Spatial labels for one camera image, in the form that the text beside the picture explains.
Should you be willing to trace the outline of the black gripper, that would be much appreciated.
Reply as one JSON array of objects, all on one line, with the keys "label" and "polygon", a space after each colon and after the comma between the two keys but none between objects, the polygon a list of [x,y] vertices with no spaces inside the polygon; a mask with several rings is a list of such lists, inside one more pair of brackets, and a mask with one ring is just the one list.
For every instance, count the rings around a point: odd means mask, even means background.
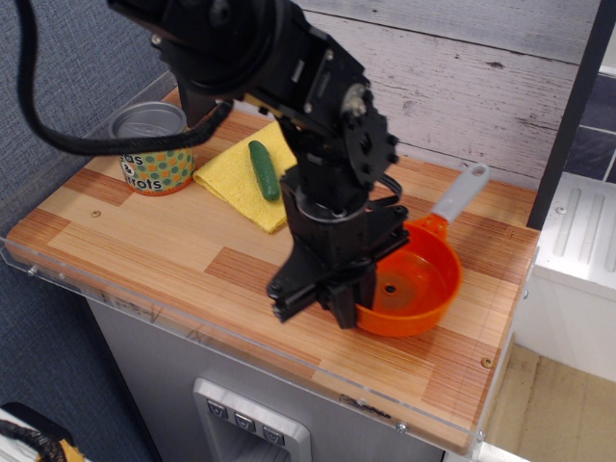
[{"label": "black gripper", "polygon": [[317,302],[341,329],[356,325],[356,303],[372,308],[376,264],[408,242],[408,210],[389,205],[339,222],[291,215],[293,250],[272,278],[268,295],[282,322]]}]

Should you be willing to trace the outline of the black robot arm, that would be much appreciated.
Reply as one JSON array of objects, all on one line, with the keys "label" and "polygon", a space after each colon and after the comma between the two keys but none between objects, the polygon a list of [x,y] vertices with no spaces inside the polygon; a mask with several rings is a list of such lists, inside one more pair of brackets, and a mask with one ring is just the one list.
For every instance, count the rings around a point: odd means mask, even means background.
[{"label": "black robot arm", "polygon": [[290,1],[114,1],[149,30],[190,122],[207,99],[275,117],[296,163],[280,187],[294,247],[268,287],[277,318],[313,303],[342,328],[372,305],[379,260],[408,240],[397,138],[363,66]]}]

